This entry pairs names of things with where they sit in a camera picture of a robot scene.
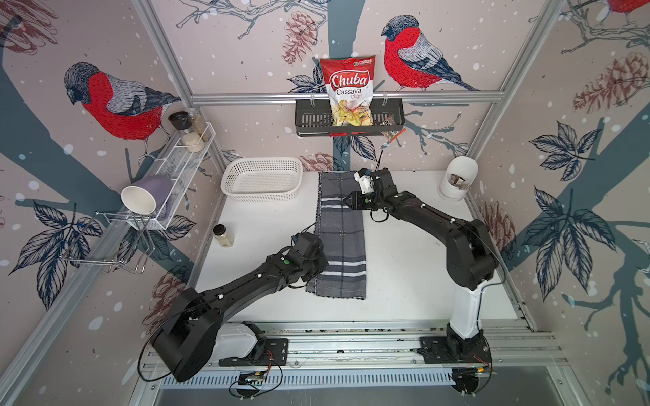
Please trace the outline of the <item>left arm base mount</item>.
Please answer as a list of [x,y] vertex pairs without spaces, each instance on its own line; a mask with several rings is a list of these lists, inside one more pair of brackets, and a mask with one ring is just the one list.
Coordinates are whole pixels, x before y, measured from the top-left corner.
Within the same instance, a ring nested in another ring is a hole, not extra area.
[[285,366],[289,340],[268,338],[257,325],[245,321],[229,323],[219,329],[213,358],[221,367],[254,366],[276,363]]

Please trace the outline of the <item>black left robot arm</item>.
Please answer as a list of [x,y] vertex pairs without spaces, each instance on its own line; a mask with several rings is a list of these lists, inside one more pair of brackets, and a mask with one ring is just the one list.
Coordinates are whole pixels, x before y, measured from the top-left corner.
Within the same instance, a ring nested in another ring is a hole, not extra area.
[[178,382],[194,377],[213,353],[218,331],[232,316],[269,294],[305,282],[328,266],[323,242],[308,232],[266,258],[260,267],[215,289],[186,289],[152,333],[150,344]]

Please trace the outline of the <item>grey plaid pillowcase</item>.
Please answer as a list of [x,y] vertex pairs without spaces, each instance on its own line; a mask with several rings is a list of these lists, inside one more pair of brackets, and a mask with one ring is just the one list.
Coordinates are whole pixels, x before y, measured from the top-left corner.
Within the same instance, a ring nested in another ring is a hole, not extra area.
[[360,190],[353,172],[319,174],[315,234],[323,242],[328,266],[306,291],[335,299],[367,297],[367,257],[363,216],[345,204]]

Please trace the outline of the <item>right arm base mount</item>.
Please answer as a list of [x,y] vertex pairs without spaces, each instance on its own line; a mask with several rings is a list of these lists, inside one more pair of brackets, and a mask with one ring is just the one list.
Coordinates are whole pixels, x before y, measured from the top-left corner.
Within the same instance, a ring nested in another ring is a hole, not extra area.
[[489,343],[480,329],[471,338],[462,338],[450,326],[445,327],[445,336],[420,338],[420,348],[416,353],[426,364],[470,364],[488,365],[492,361]]

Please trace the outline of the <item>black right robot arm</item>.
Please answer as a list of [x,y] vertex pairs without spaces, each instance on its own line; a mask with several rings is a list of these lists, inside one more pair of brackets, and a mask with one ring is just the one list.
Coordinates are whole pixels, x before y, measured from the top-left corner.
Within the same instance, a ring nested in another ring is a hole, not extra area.
[[409,191],[399,191],[389,169],[372,172],[363,168],[354,173],[354,180],[360,189],[345,197],[349,208],[372,213],[382,211],[416,226],[445,245],[446,270],[457,286],[447,336],[460,343],[477,341],[482,336],[482,291],[493,280],[499,265],[487,225],[478,219],[454,218]]

